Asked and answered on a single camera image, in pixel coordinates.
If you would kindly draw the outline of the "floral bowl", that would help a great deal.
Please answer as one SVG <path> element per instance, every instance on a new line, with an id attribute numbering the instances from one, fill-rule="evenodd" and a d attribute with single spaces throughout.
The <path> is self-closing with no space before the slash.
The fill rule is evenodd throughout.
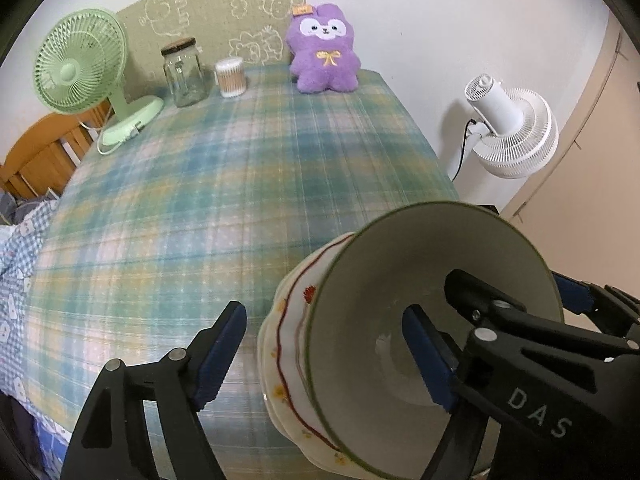
<path id="1" fill-rule="evenodd" d="M 454 270 L 533 315 L 563 319 L 558 288 L 532 243 L 493 212 L 460 202 L 415 204 L 374 220 L 338 253 L 314 293 L 305 341 L 311 403 L 337 448 L 378 478 L 419 478 L 448 424 L 401 318 L 416 304 L 465 344 L 472 325 L 445 297 Z"/>

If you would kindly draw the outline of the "white red pattern plate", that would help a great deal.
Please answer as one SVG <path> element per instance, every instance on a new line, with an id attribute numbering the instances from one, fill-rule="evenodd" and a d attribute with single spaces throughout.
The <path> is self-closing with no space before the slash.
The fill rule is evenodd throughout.
<path id="1" fill-rule="evenodd" d="M 300 452 L 314 466 L 332 474 L 371 479 L 373 474 L 354 463 L 337 448 L 324 430 L 309 399 L 304 367 L 305 330 L 314 293 L 330 263 L 351 238 L 350 233 L 334 238 L 306 257 L 289 273 L 292 274 L 290 290 L 280 300 L 280 320 L 276 322 L 271 341 L 276 344 L 274 357 L 278 376 L 288 397 L 288 406 L 297 421 L 311 434 L 312 442 L 305 444 Z"/>

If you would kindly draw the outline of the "round yellow flower plate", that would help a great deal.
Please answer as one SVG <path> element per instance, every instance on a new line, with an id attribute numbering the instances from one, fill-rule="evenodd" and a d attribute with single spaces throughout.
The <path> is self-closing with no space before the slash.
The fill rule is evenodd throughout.
<path id="1" fill-rule="evenodd" d="M 288 406 L 288 397 L 284 392 L 276 367 L 276 344 L 271 341 L 280 320 L 280 300 L 290 290 L 292 274 L 288 274 L 276 290 L 273 305 L 260 326 L 257 339 L 257 363 L 262 397 L 271 422 L 282 434 L 301 450 L 312 442 L 311 434 L 297 421 Z"/>

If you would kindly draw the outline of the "white standing fan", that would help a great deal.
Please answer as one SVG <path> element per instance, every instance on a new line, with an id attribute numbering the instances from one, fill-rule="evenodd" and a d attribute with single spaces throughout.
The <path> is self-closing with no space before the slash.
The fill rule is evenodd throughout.
<path id="1" fill-rule="evenodd" d="M 538 92 L 504 88 L 493 76 L 481 74 L 465 86 L 464 97 L 475 115 L 465 124 L 460 155 L 450 170 L 453 179 L 470 155 L 506 180 L 528 178 L 547 166 L 559 145 L 559 128 Z"/>

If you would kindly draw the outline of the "blue checkered blanket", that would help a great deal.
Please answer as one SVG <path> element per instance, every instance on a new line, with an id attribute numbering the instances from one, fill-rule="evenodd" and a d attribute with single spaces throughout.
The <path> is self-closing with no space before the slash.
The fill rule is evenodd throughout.
<path id="1" fill-rule="evenodd" d="M 45 200 L 17 224 L 1 227 L 1 391 L 13 396 L 34 419 L 40 476 L 57 479 L 70 432 L 43 415 L 26 392 L 26 300 L 56 200 Z"/>

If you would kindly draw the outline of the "plaid tablecloth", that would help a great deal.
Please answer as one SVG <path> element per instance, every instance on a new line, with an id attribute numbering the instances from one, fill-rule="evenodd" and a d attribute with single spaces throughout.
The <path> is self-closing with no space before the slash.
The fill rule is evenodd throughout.
<path id="1" fill-rule="evenodd" d="M 316 96 L 284 66 L 248 80 L 236 99 L 167 105 L 115 153 L 85 156 L 30 282 L 23 384 L 72 429 L 106 361 L 154 362 L 236 300 L 247 330 L 201 412 L 209 443 L 230 479 L 319 479 L 262 400 L 256 337 L 276 289 L 335 237 L 457 192 L 379 74 Z"/>

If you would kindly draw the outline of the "wooden bed headboard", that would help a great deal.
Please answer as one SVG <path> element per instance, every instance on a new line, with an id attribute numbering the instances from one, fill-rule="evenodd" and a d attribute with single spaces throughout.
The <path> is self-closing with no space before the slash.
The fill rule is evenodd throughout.
<path id="1" fill-rule="evenodd" d="M 38 120 L 13 145 L 1 165 L 1 189 L 16 198 L 61 194 L 81 159 L 110 118 L 105 100 L 79 115 L 51 113 Z"/>

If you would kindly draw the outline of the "purple plush bunny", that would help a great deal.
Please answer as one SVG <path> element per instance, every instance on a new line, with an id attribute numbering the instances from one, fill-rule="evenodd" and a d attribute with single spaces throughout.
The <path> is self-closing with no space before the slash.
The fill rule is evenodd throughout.
<path id="1" fill-rule="evenodd" d="M 294 6 L 286 43 L 292 54 L 290 72 L 297 90 L 355 91 L 361 64 L 354 42 L 354 29 L 336 4 Z"/>

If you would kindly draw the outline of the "cotton swab container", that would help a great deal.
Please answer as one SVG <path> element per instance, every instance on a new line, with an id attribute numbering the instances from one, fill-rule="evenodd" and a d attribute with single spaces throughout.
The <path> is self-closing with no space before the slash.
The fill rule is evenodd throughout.
<path id="1" fill-rule="evenodd" d="M 223 98 L 242 96 L 247 88 L 243 59 L 234 56 L 218 61 L 215 64 L 215 80 Z"/>

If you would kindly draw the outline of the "glass jar black lid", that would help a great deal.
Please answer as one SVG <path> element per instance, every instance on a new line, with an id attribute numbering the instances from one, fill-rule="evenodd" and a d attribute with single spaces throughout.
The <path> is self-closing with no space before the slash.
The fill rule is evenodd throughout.
<path id="1" fill-rule="evenodd" d="M 196 39 L 186 37 L 160 49 L 163 71 L 176 107 L 191 106 L 207 96 Z"/>

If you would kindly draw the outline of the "green desk fan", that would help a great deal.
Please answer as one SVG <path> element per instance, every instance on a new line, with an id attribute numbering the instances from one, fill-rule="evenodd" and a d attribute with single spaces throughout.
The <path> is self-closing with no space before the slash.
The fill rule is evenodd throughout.
<path id="1" fill-rule="evenodd" d="M 96 150 L 112 154 L 137 136 L 164 108 L 159 96 L 129 102 L 124 92 L 128 38 L 111 11 L 84 9 L 59 20 L 42 40 L 32 70 L 38 99 L 62 115 L 79 115 L 103 101 L 113 116 Z"/>

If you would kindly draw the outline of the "green cartoon wall mat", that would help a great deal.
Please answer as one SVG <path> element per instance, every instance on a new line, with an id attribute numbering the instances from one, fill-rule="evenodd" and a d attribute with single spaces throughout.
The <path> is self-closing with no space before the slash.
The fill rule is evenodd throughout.
<path id="1" fill-rule="evenodd" d="M 288 62 L 285 33 L 294 6 L 306 0 L 139 0 L 117 12 L 129 56 L 125 92 L 130 98 L 166 84 L 160 49 L 193 37 L 207 76 L 214 64 L 239 56 L 247 66 Z"/>

